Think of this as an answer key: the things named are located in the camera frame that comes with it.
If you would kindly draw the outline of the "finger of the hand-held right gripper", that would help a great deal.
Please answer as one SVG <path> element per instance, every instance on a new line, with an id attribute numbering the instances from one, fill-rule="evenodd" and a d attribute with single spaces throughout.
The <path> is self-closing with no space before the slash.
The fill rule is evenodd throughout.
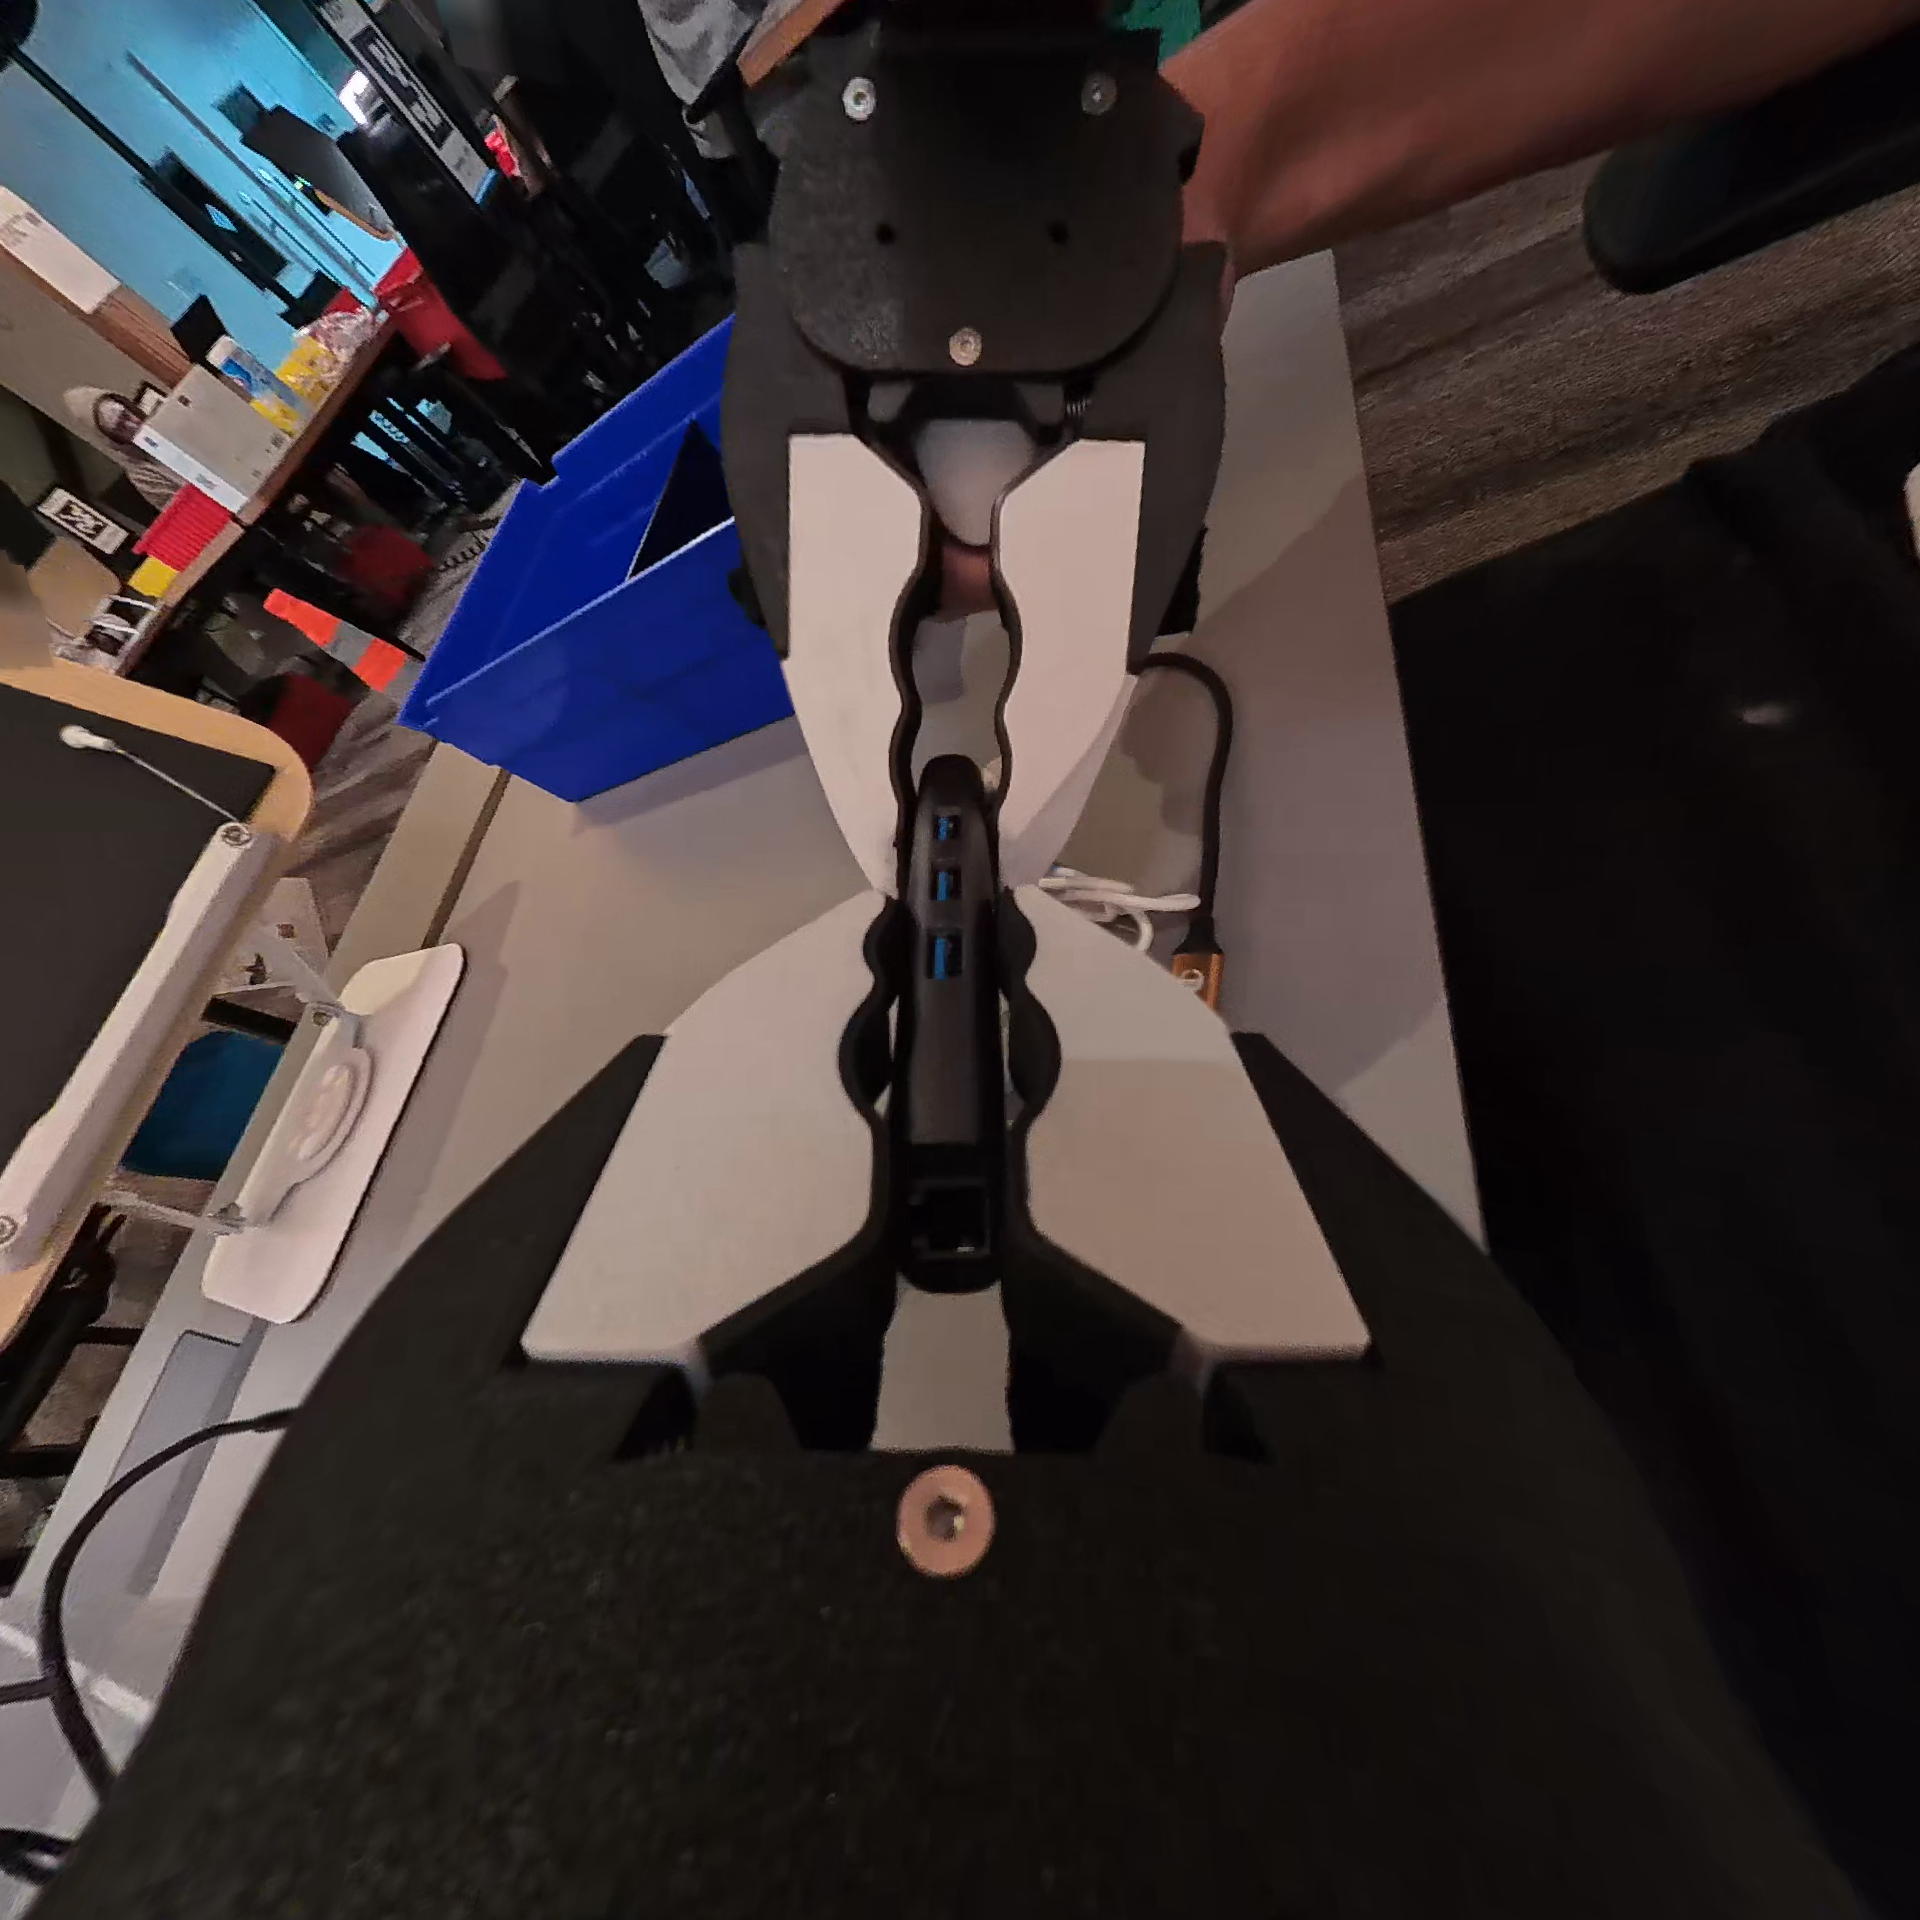
<path id="1" fill-rule="evenodd" d="M 786 451 L 785 684 L 832 819 L 867 883 L 898 888 L 898 637 L 929 565 L 920 484 L 854 434 Z"/>
<path id="2" fill-rule="evenodd" d="M 995 517 L 1014 645 L 1000 701 L 1000 881 L 1047 876 L 1089 808 L 1135 697 L 1145 447 L 1076 440 L 1017 481 Z"/>

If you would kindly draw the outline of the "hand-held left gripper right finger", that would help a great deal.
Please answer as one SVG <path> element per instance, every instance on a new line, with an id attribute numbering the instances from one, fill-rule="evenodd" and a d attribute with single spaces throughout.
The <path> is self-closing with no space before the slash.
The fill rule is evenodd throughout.
<path id="1" fill-rule="evenodd" d="M 1359 1361 L 1371 1337 L 1230 1029 L 1038 885 L 1024 977 L 1062 1068 L 1024 1137 L 1027 1212 L 1207 1361 Z"/>

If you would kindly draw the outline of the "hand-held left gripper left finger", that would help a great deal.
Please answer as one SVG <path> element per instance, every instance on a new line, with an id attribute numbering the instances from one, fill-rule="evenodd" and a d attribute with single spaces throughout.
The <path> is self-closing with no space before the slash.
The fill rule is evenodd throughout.
<path id="1" fill-rule="evenodd" d="M 867 1225 L 874 1131 L 840 1050 L 886 905 L 840 904 L 667 1027 L 527 1322 L 529 1361 L 704 1369 L 712 1333 Z"/>

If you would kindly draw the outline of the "grey usb hub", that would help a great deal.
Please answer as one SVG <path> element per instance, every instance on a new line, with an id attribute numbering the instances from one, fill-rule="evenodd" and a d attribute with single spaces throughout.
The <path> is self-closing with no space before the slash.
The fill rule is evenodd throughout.
<path id="1" fill-rule="evenodd" d="M 898 904 L 891 1239 L 913 1288 L 977 1295 L 1000 1276 L 1003 1056 L 996 843 L 969 757 L 924 767 Z"/>

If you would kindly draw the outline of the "blue plastic bin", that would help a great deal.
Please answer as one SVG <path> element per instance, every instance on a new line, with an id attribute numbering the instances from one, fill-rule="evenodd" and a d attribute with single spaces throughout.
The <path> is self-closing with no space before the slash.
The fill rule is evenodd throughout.
<path id="1" fill-rule="evenodd" d="M 400 709 L 404 730 L 590 800 L 791 715 L 742 604 L 737 522 L 628 578 L 689 420 L 721 442 L 731 321 L 516 490 Z"/>

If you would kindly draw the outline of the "person's right forearm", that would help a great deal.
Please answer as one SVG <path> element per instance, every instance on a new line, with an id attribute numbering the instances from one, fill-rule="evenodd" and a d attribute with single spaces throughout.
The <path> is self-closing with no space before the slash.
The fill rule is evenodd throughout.
<path id="1" fill-rule="evenodd" d="M 1184 241 L 1223 281 L 1787 83 L 1916 3 L 1254 3 L 1167 65 L 1203 115 Z"/>

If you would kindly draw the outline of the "grey desk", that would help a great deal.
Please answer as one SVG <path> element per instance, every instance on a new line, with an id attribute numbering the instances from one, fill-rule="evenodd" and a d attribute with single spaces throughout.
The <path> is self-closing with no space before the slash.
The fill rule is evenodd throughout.
<path id="1" fill-rule="evenodd" d="M 1457 1081 L 1379 580 L 1350 349 L 1329 255 L 1246 280 L 1226 330 L 1228 440 L 1191 636 L 1233 688 L 1216 933 L 1223 1018 L 1266 1033 L 1473 1236 L 1481 1207 Z M 986 753 L 1006 637 L 924 640 L 930 753 Z M 1067 861 L 1163 895 L 1190 877 L 1209 705 L 1172 677 L 1137 695 Z M 635 1035 L 862 888 L 804 757 L 775 728 L 572 805 L 436 748 L 332 949 L 467 951 L 465 984 L 320 1304 L 267 1325 L 209 1301 L 184 1251 L 4 1602 L 4 1682 L 38 1680 L 39 1584 L 91 1499 L 145 1453 L 298 1404 L 449 1212 Z M 878 1441 L 1006 1450 L 1006 1333 L 984 1301 L 907 1295 L 888 1339 Z M 233 1435 L 114 1507 L 70 1588 L 79 1680 L 123 1757 L 250 1499 L 273 1435 Z M 4 1826 L 91 1812 L 42 1700 L 4 1706 Z"/>

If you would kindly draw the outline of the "grey desk pad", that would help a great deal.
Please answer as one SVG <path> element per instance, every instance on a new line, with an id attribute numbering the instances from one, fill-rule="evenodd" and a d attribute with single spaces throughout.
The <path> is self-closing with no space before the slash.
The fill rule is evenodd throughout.
<path id="1" fill-rule="evenodd" d="M 182 1333 L 138 1409 L 138 1421 L 108 1482 L 116 1484 L 150 1456 L 190 1433 L 227 1421 L 260 1337 L 260 1328 L 252 1328 L 243 1339 L 223 1339 L 199 1330 Z M 211 1443 L 196 1445 L 112 1504 L 79 1562 L 76 1587 L 83 1599 L 103 1594 L 111 1601 L 138 1601 L 154 1592 L 211 1452 Z"/>

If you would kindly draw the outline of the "white folding stand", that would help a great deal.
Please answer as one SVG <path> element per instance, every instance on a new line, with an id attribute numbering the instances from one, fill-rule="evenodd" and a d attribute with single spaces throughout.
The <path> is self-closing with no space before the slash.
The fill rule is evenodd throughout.
<path id="1" fill-rule="evenodd" d="M 38 1304 L 81 1213 L 138 1125 L 136 1100 L 162 1080 L 162 1047 L 206 1002 L 204 985 L 241 945 L 243 909 L 271 874 L 279 837 L 219 824 L 182 877 L 161 885 L 161 919 L 136 937 L 100 1013 L 81 1016 L 47 1092 L 27 1090 L 27 1043 L 4 1037 L 4 1090 L 26 1127 L 4 1145 L 4 1333 Z M 248 1167 L 239 1196 L 184 1217 L 212 1236 L 201 1291 L 260 1324 L 306 1317 L 346 1251 L 378 1167 L 465 980 L 465 951 L 442 945 L 376 960 L 335 989 L 298 949 L 267 936 L 298 979 L 312 1045 Z"/>

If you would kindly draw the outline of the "blue box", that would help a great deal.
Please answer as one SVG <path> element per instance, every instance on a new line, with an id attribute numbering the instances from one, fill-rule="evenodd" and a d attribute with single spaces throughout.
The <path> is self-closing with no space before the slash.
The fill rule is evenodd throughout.
<path id="1" fill-rule="evenodd" d="M 122 1167 L 139 1178 L 216 1184 L 278 1075 L 281 1045 L 227 1029 L 196 1035 L 169 1069 Z"/>

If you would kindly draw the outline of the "wooden board with dark panel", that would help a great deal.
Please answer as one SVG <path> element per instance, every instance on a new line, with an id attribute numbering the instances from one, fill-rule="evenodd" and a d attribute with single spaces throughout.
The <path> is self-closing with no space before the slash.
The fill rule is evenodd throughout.
<path id="1" fill-rule="evenodd" d="M 3 1339 L 305 833 L 299 753 L 231 711 L 66 660 L 4 667 Z"/>

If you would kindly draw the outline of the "black office chair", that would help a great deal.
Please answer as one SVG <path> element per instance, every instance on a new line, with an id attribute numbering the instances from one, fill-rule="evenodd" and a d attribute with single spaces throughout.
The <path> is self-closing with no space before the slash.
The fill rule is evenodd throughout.
<path id="1" fill-rule="evenodd" d="M 1916 178 L 1913 106 L 1786 95 L 1610 154 L 1590 183 L 1583 241 L 1603 281 L 1650 298 L 1902 194 Z"/>

